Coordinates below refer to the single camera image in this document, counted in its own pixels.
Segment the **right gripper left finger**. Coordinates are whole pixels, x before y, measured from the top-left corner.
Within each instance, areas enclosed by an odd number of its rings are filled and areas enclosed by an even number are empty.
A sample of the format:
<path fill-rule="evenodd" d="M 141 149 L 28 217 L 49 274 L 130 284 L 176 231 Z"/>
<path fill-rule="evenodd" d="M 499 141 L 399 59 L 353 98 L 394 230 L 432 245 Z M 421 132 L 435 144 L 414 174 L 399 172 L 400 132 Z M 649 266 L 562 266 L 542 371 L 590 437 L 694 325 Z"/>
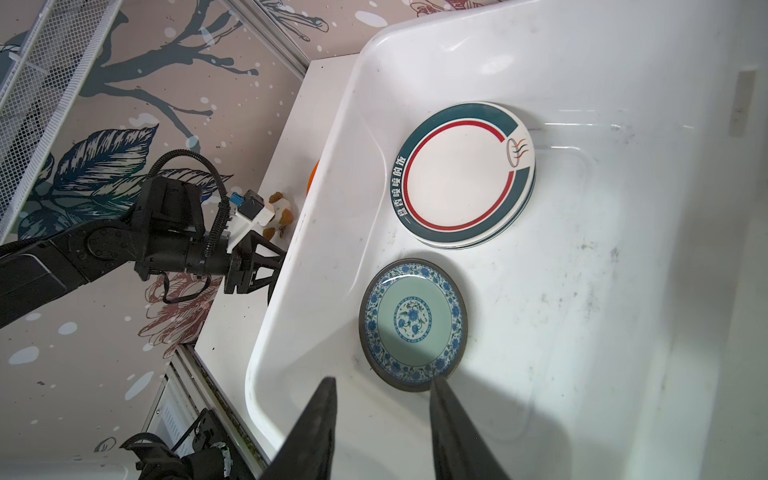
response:
<path fill-rule="evenodd" d="M 337 409 L 336 379 L 325 377 L 260 479 L 330 479 Z"/>

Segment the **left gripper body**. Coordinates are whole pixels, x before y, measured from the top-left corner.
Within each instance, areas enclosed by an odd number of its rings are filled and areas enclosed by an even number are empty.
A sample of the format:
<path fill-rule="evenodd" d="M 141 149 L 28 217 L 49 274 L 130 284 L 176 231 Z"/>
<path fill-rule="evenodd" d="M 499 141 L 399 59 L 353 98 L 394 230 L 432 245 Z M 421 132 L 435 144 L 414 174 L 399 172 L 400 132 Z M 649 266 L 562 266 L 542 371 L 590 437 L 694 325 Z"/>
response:
<path fill-rule="evenodd" d="M 195 240 L 178 233 L 159 233 L 149 237 L 144 253 L 134 263 L 134 270 L 146 281 L 160 273 L 189 273 L 199 276 L 225 275 L 230 255 L 220 241 L 213 253 L 205 256 L 206 238 Z"/>

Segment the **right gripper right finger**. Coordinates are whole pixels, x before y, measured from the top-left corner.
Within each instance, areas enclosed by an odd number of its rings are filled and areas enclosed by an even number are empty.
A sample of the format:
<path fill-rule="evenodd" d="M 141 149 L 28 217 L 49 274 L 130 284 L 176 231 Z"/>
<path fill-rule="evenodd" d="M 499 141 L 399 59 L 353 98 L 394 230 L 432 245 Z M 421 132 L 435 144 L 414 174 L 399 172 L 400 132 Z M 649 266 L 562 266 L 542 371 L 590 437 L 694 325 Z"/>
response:
<path fill-rule="evenodd" d="M 431 384 L 429 413 L 436 479 L 509 479 L 443 377 Z"/>

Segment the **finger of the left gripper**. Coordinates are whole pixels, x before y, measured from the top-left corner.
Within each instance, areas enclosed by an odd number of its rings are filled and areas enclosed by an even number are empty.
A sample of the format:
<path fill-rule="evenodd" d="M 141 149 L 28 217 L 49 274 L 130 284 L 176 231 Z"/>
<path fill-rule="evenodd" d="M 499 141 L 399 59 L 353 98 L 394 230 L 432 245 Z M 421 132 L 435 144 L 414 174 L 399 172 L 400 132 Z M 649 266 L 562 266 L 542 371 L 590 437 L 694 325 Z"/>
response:
<path fill-rule="evenodd" d="M 279 274 L 280 269 L 261 265 L 248 268 L 231 267 L 224 277 L 224 293 L 246 295 L 264 289 L 267 302 L 270 302 Z"/>
<path fill-rule="evenodd" d="M 236 257 L 240 260 L 241 270 L 261 268 L 279 270 L 286 257 L 286 252 L 261 234 L 249 231 L 236 245 Z"/>

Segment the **green patterned plate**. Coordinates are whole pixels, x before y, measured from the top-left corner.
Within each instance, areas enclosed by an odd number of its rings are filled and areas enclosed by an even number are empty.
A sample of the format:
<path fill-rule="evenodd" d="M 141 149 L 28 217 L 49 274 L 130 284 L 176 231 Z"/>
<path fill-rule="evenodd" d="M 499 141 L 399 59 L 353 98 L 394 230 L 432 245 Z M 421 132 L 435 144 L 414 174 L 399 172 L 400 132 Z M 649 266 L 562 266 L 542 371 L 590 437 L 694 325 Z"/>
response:
<path fill-rule="evenodd" d="M 454 280 L 418 258 L 390 263 L 365 290 L 358 331 L 366 360 L 386 384 L 405 392 L 430 389 L 463 357 L 469 319 Z"/>

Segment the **white plate green red rim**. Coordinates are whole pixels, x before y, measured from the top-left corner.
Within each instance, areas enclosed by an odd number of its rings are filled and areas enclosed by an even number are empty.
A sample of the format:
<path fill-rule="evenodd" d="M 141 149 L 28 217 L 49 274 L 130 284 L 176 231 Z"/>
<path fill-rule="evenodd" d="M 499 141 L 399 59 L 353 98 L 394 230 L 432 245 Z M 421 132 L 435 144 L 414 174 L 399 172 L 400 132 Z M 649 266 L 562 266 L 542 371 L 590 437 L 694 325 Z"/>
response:
<path fill-rule="evenodd" d="M 413 130 L 394 159 L 388 192 L 414 237 L 464 243 L 509 219 L 533 177 L 536 153 L 522 119 L 498 103 L 467 102 Z"/>

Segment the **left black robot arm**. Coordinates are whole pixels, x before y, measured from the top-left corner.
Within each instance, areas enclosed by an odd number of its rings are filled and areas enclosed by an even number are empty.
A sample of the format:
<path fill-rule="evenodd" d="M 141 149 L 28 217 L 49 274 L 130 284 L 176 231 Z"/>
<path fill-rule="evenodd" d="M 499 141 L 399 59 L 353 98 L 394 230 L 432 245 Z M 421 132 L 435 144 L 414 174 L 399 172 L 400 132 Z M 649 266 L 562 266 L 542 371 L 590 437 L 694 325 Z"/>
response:
<path fill-rule="evenodd" d="M 220 201 L 210 227 L 203 220 L 201 187 L 161 173 L 177 157 L 198 161 L 212 175 Z M 121 217 L 2 246 L 1 324 L 7 326 L 128 262 L 143 281 L 159 276 L 165 289 L 170 274 L 186 273 L 206 285 L 222 277 L 227 294 L 272 293 L 287 253 L 256 228 L 273 216 L 255 192 L 227 193 L 207 158 L 187 149 L 171 150 L 152 166 L 138 199 Z"/>

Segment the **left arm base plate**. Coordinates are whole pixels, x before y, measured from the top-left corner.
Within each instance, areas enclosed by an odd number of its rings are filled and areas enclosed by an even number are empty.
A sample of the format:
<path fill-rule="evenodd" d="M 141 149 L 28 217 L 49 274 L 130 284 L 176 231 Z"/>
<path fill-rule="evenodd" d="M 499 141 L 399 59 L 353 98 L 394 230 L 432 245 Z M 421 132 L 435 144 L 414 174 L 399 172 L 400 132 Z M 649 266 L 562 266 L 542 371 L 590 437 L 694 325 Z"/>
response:
<path fill-rule="evenodd" d="M 138 460 L 139 479 L 255 479 L 216 414 L 204 408 L 173 447 L 142 432 L 120 448 Z"/>

